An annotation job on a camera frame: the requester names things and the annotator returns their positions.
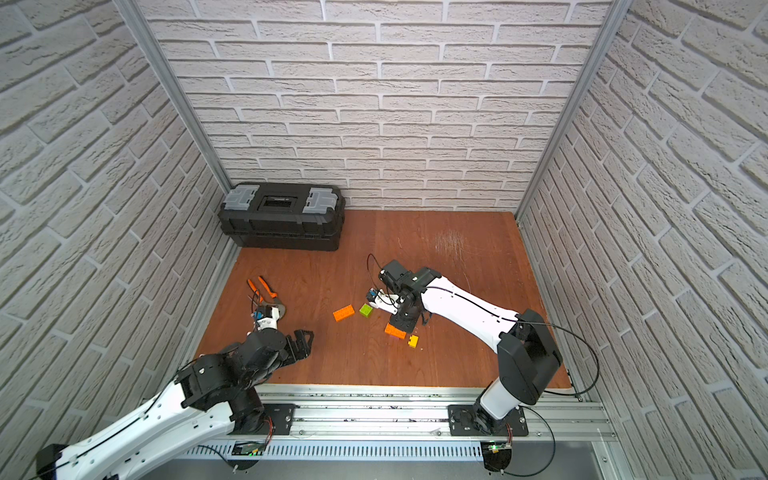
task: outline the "orange lego brick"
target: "orange lego brick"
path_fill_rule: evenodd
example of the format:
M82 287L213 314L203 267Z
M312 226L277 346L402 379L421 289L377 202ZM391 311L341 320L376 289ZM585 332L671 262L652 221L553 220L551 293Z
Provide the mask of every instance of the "orange lego brick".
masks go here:
M345 318L350 318L354 314L355 309L353 309L351 305L347 305L344 308L333 312L333 318L335 318L337 322L341 322Z
M391 336L396 336L397 338L404 340L406 339L406 333L403 332L400 329L396 329L394 326L392 326L391 323L386 324L386 328L384 329L384 333L388 333Z

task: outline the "metal extrusion bar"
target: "metal extrusion bar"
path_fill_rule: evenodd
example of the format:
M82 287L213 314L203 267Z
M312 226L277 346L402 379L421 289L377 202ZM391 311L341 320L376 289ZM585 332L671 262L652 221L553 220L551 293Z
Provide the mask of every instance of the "metal extrusion bar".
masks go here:
M141 13L141 9L135 0L114 0L114 3L117 5L121 15L123 15L126 26L136 38L136 42L141 47L141 50L144 51L149 65L154 69L157 79L163 85L165 92L170 98L170 102L174 104L179 118L184 122L184 126L187 127L197 147L200 148L203 159L205 159L205 163L208 164L208 167L213 172L221 190L224 192L230 191L232 181L227 171L224 170L221 160L213 144L210 142L210 138L205 133L200 119L197 118L197 114L195 114L187 94L184 93L184 89L181 87L181 83L179 83L179 79L176 77L168 59L165 58L162 47L152 33L149 22Z
M515 219L517 219L518 223L520 223L520 219L525 215L525 211L533 201L533 196L536 194L536 190L538 190L541 179L547 171L550 162L552 162L554 151L565 136L565 132L571 126L571 122L576 117L581 101L587 94L590 85L592 85L592 79L597 74L600 63L603 61L608 49L611 47L611 42L631 4L632 0L614 0L613 4L611 4L611 7L608 9L608 12L606 12L603 25L600 27L600 30L594 39L594 44L589 51L586 61L584 61L584 66L581 67L581 71L576 79L573 90L571 90L571 94L568 95L565 106L560 112L560 117L554 126L552 135L549 137L544 153L541 155L541 161L538 162L533 177L531 178L531 182L528 184L528 188L525 189L523 198L520 200L518 209L515 211Z
M505 441L503 437L451 437L447 406L471 405L482 389L401 386L265 384L264 403L296 405L290 435L275 439L323 441ZM533 407L559 441L613 442L613 428L599 402L544 395ZM520 442L551 441L547 426L527 415L529 435ZM228 440L261 440L262 435L229 435Z

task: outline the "red wire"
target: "red wire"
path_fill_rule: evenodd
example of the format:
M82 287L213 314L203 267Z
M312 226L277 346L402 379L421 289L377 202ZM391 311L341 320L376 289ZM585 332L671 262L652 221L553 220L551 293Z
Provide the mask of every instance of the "red wire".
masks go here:
M266 448L270 442L272 442L272 436L275 432L275 424L272 423L272 417L267 417L266 420L270 423L270 431L266 434L266 442L264 443L264 448Z

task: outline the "green lego brick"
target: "green lego brick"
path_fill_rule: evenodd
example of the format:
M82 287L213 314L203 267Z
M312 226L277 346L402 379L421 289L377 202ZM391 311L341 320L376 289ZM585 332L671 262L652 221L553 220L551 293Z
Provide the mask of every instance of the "green lego brick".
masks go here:
M373 307L371 307L368 304L365 304L365 305L360 307L359 311L360 311L360 315L364 316L365 318L368 318L369 316L371 316L371 312L373 311Z

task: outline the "orange pliers handle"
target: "orange pliers handle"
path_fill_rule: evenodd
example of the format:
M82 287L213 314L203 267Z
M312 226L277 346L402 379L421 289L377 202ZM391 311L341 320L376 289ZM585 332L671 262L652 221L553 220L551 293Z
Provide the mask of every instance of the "orange pliers handle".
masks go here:
M264 301L264 297L261 296L261 292L256 288L256 285L250 281L250 279L248 279L248 286L253 291L253 298L256 300L256 303L261 304Z
M266 284L266 280L262 278L261 275L259 275L259 281L262 285L264 285L264 288L266 288L266 292L270 295L272 298L277 298L277 293L274 293L269 285Z

